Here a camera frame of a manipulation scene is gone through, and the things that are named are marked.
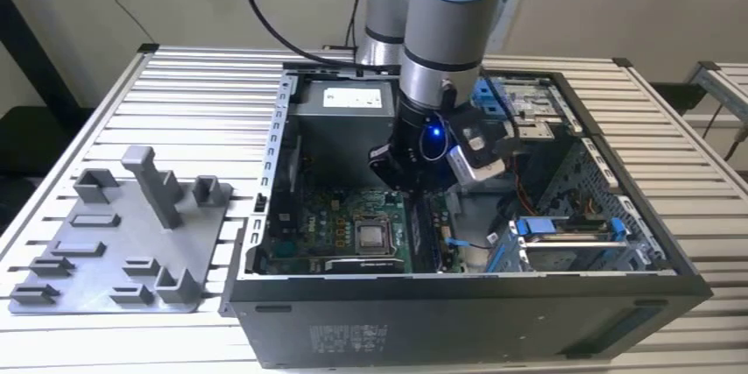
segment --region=slotted aluminum surface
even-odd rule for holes
[[[330,58],[346,59],[341,54]],[[235,189],[205,300],[193,314],[11,316],[0,305],[0,368],[22,372],[149,373],[259,370],[234,319],[215,313],[231,240],[250,213],[262,131],[283,52],[161,47],[138,55],[73,145],[0,237],[0,300],[25,277],[71,203],[86,166],[117,176],[126,145],[186,179],[215,174]],[[631,69],[610,60],[489,56],[495,69],[562,72],[629,172],[714,289],[714,297],[610,362],[345,370],[345,372],[748,372],[748,201],[742,181],[694,137]]]

